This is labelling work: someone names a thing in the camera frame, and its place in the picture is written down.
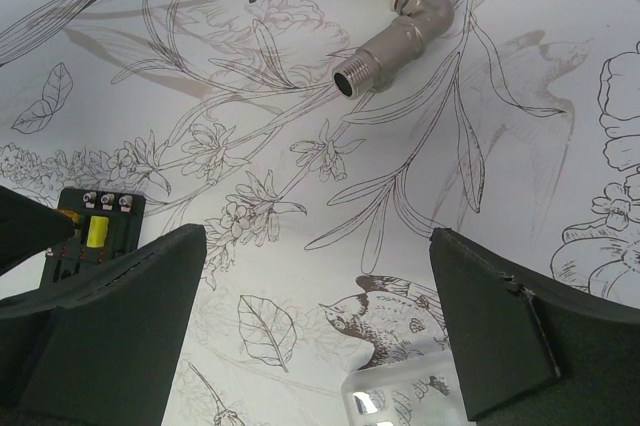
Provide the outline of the yellow blade fuse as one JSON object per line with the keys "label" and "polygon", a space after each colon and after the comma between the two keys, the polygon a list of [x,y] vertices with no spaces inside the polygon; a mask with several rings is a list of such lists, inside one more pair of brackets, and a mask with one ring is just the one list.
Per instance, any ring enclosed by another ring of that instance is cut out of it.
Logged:
{"label": "yellow blade fuse", "polygon": [[87,231],[86,246],[92,249],[103,248],[108,235],[109,218],[106,216],[91,216]]}

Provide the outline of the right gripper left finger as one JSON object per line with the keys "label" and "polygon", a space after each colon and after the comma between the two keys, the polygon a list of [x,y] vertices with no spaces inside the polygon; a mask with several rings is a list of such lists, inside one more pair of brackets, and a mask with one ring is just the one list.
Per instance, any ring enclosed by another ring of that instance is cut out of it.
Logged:
{"label": "right gripper left finger", "polygon": [[186,224],[2,300],[2,424],[161,424],[205,257]]}

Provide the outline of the black fuse box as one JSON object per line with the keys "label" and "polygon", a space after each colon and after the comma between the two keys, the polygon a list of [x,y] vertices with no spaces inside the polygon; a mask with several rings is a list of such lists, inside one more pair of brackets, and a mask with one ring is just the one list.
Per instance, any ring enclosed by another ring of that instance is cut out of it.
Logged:
{"label": "black fuse box", "polygon": [[45,252],[40,285],[48,286],[138,248],[146,207],[130,192],[65,188],[58,209],[74,222],[73,235]]}

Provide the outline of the orange blade fuse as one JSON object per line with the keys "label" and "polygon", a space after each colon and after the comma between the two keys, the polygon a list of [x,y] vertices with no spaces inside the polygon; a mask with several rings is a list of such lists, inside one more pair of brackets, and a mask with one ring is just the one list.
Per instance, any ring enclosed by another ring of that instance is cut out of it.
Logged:
{"label": "orange blade fuse", "polygon": [[81,220],[81,216],[73,211],[62,211],[61,214],[70,219],[74,224],[77,224]]}

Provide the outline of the metal pipe elbow fitting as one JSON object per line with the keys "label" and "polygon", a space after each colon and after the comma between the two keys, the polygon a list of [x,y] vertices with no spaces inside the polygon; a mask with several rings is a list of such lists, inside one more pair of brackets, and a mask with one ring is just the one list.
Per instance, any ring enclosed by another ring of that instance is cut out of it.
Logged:
{"label": "metal pipe elbow fitting", "polygon": [[396,17],[332,70],[335,86],[349,99],[387,88],[454,21],[451,0],[385,1]]}

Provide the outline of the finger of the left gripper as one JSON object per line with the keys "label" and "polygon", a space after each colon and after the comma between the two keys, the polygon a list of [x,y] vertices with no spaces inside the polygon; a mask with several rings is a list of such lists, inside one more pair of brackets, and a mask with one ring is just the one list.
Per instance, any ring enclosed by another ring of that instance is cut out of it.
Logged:
{"label": "finger of the left gripper", "polygon": [[72,237],[74,223],[60,212],[1,187],[1,274]]}

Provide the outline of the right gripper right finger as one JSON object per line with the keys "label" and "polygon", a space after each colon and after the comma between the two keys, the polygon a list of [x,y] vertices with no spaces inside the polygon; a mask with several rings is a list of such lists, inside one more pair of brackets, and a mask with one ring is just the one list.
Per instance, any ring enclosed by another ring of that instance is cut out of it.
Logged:
{"label": "right gripper right finger", "polygon": [[639,312],[433,231],[430,263],[477,425],[636,425]]}

